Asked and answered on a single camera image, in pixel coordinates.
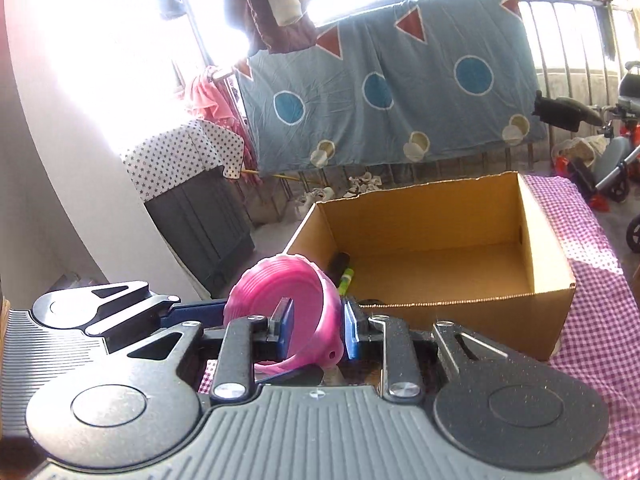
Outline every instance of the silver screw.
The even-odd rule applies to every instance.
[[[216,386],[213,394],[220,399],[239,399],[244,395],[246,388],[239,383],[222,383]]]
[[[409,399],[420,394],[420,386],[414,383],[393,383],[389,387],[389,393],[394,397],[400,397],[401,399]]]
[[[322,399],[325,395],[326,393],[324,390],[313,390],[312,392],[309,392],[309,397],[316,400]]]

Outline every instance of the pink gingham cloth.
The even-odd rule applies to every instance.
[[[524,177],[576,279],[561,347],[550,364],[594,388],[609,407],[609,433],[594,466],[608,480],[640,479],[640,316],[622,268],[576,187],[561,177]],[[200,392],[211,387],[209,361]]]

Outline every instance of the open cardboard box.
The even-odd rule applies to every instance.
[[[517,173],[316,203],[285,249],[321,269],[351,256],[348,294],[430,330],[452,320],[533,358],[553,351],[575,290],[556,236]]]

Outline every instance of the pink cloth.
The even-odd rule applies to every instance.
[[[258,166],[249,133],[242,119],[236,117],[232,112],[223,93],[215,83],[209,81],[209,72],[209,68],[207,68],[187,83],[183,96],[184,107],[194,117],[217,124],[242,137],[244,140],[244,166],[248,170],[257,170]]]
[[[638,307],[607,236],[574,184],[561,177],[525,180],[577,283],[560,351],[550,364],[594,388],[609,407],[609,432],[594,467],[608,480],[640,479]],[[207,366],[201,392],[210,389],[214,363]]]

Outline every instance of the blue circle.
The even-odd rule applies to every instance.
[[[362,93],[367,103],[378,110],[388,110],[394,105],[391,88],[378,72],[372,72],[364,79]]]
[[[484,95],[494,86],[494,72],[484,59],[461,57],[455,67],[456,81],[466,93]]]
[[[278,118],[287,124],[298,124],[305,116],[305,104],[293,92],[278,92],[273,97],[273,107]]]

